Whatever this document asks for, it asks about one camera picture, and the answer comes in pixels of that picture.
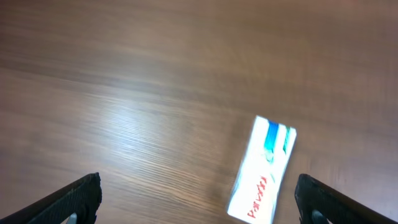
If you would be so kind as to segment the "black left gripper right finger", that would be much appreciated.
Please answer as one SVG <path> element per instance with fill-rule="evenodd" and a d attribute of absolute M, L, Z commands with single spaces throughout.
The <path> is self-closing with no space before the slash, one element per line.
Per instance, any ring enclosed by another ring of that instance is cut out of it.
<path fill-rule="evenodd" d="M 295 201 L 301 224 L 397 224 L 308 174 L 300 174 Z"/>

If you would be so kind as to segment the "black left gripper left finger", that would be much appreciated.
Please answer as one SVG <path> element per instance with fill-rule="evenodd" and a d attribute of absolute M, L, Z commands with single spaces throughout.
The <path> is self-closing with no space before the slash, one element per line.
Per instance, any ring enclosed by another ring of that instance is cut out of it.
<path fill-rule="evenodd" d="M 59 224 L 73 214 L 79 224 L 94 224 L 102 201 L 99 173 L 87 174 L 39 201 L 1 219 L 2 224 Z"/>

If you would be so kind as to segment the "white Panadol box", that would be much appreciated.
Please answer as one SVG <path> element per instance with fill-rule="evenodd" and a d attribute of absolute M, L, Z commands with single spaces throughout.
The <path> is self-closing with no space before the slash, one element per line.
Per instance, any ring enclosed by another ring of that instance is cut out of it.
<path fill-rule="evenodd" d="M 273 223 L 277 198 L 297 131 L 256 116 L 227 214 L 246 223 Z"/>

